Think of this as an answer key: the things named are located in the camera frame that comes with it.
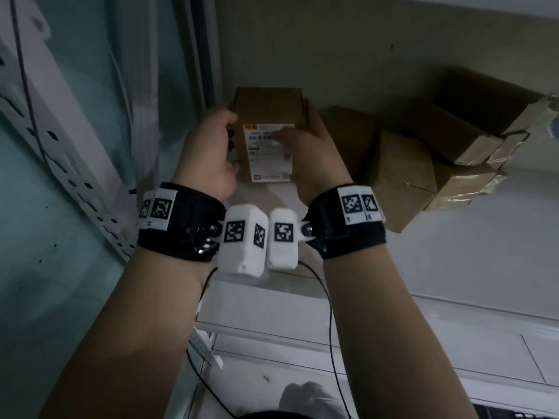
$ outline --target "forearm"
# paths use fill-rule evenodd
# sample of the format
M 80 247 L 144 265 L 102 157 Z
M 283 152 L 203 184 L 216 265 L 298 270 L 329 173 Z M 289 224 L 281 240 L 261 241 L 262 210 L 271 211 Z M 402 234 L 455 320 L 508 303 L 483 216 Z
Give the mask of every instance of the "forearm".
M 139 247 L 43 415 L 162 416 L 209 269 Z
M 361 417 L 476 417 L 386 245 L 326 260 L 324 272 Z

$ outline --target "wrist strap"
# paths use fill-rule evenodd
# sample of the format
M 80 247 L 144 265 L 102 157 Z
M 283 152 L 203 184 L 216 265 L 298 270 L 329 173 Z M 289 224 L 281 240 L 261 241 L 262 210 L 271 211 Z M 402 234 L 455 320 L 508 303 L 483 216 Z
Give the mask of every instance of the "wrist strap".
M 192 188 L 163 182 L 144 196 L 138 245 L 170 257 L 209 262 L 219 248 L 225 206 Z
M 303 219 L 312 226 L 307 241 L 323 259 L 386 243 L 382 213 L 371 187 L 342 185 L 316 197 Z

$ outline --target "cardboard box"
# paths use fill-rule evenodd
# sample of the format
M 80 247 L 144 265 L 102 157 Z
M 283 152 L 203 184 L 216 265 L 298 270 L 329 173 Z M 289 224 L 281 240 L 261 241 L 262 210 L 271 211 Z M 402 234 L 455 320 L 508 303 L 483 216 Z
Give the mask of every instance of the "cardboard box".
M 480 191 L 480 194 L 491 194 L 495 191 L 495 188 L 503 182 L 508 177 L 507 173 L 503 172 L 502 170 L 498 170 L 497 174 L 493 177 L 491 181 L 485 186 L 483 190 Z
M 518 131 L 503 137 L 503 143 L 487 160 L 487 164 L 493 169 L 498 170 L 513 155 L 514 151 L 526 141 L 530 133 Z
M 386 228 L 402 232 L 437 192 L 429 148 L 420 140 L 386 131 L 375 135 L 375 143 L 366 184 L 386 217 Z
M 412 100 L 405 121 L 413 133 L 457 165 L 482 164 L 503 142 L 423 98 Z
M 437 195 L 425 210 L 458 209 L 471 203 L 496 172 L 486 164 L 479 166 L 458 166 L 448 162 L 433 160 Z
M 493 135 L 523 131 L 552 99 L 536 91 L 466 68 L 452 68 L 435 104 Z
M 238 87 L 233 111 L 239 120 L 230 128 L 245 182 L 288 182 L 291 151 L 269 135 L 285 126 L 306 129 L 303 92 L 297 88 Z
M 349 174 L 355 176 L 371 146 L 375 123 L 373 116 L 334 106 L 321 111 L 320 117 L 332 136 Z

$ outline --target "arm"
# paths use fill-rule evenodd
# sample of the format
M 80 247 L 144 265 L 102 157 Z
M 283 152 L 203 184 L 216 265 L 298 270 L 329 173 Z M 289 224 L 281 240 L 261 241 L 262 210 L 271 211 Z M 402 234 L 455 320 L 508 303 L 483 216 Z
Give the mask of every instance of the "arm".
M 226 161 L 226 109 L 191 133 L 173 182 L 224 200 L 239 165 Z M 177 378 L 209 263 L 138 247 L 60 375 L 42 417 L 162 417 Z
M 308 205 L 353 181 L 308 102 L 307 117 L 310 132 L 285 128 L 275 139 L 293 149 L 293 181 Z M 326 260 L 324 274 L 360 417 L 477 417 L 386 244 Z

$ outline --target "hand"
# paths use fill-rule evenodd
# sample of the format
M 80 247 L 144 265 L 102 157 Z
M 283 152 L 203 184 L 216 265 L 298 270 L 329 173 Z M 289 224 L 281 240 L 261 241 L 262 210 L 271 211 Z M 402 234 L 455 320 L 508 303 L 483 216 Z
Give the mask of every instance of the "hand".
M 291 180 L 301 201 L 309 205 L 323 192 L 353 180 L 320 115 L 309 100 L 305 102 L 310 132 L 283 128 L 272 138 L 293 150 Z
M 223 201 L 235 192 L 239 162 L 227 161 L 226 125 L 237 115 L 221 107 L 202 120 L 187 137 L 171 182 L 184 185 Z

